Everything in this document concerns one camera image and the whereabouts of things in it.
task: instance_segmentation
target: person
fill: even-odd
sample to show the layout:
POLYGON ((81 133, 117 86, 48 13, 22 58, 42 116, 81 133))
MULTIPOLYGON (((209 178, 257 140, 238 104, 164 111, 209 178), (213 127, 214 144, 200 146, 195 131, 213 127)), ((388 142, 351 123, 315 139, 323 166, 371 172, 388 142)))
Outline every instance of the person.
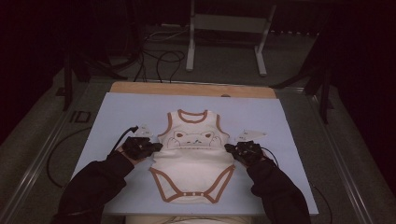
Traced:
MULTIPOLYGON (((101 223, 105 204, 126 186, 124 177, 143 160, 131 159, 121 146, 105 161, 89 163, 67 185, 51 224, 101 223)), ((264 152, 260 160, 244 165, 253 180, 251 192, 262 199, 265 214, 273 224, 311 223, 304 195, 264 152)), ((174 219, 172 223, 207 223, 194 221, 174 219)))

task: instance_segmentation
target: black sleeve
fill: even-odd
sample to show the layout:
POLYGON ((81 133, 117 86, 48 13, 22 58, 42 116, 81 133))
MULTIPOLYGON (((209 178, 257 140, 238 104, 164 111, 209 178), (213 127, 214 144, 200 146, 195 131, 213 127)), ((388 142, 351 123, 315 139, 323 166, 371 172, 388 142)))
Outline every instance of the black sleeve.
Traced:
POLYGON ((125 187, 124 177, 133 169, 119 152, 106 161, 91 162, 67 185, 51 223, 100 223, 104 205, 125 187))
POLYGON ((265 214, 273 224, 311 223, 304 195, 271 160, 247 168, 254 185, 251 192, 262 198, 265 214))

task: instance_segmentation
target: floor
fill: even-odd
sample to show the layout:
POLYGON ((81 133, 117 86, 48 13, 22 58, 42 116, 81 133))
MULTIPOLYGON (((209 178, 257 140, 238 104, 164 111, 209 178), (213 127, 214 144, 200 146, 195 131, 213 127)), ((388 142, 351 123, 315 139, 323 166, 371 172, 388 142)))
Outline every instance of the floor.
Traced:
MULTIPOLYGON (((194 70, 186 72, 186 32, 153 35, 145 44, 144 61, 117 71, 133 81, 217 83, 270 86, 296 75, 315 38, 301 35, 272 35, 267 38, 263 58, 267 77, 258 75, 254 57, 257 36, 213 34, 197 36, 194 70), (162 57, 167 63, 159 61, 162 57)), ((123 62, 113 57, 113 63, 123 62)), ((56 213, 62 189, 51 183, 46 169, 59 185, 67 183, 89 134, 89 128, 114 79, 91 69, 89 83, 74 80, 74 101, 63 111, 64 98, 56 96, 63 86, 63 71, 55 76, 53 87, 35 104, 30 113, 0 146, 1 223, 48 223, 56 213), (72 120, 74 111, 90 112, 88 122, 72 120)), ((373 162, 366 145, 347 111, 337 89, 331 87, 329 124, 318 116, 315 96, 306 96, 306 79, 283 90, 276 90, 312 185, 319 215, 313 223, 395 223, 396 201, 373 162)), ((256 217, 257 223, 269 223, 256 217)), ((122 223, 122 217, 104 216, 103 223, 122 223)))

